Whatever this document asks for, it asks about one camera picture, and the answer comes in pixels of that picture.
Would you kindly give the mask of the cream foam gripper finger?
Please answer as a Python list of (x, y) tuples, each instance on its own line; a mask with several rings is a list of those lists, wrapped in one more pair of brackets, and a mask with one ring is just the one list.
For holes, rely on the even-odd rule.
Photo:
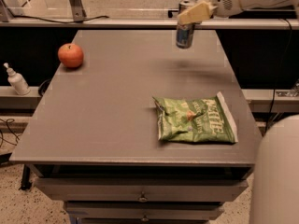
[(217, 7), (211, 2), (201, 1), (186, 8), (178, 15), (178, 24), (187, 25), (209, 20)]

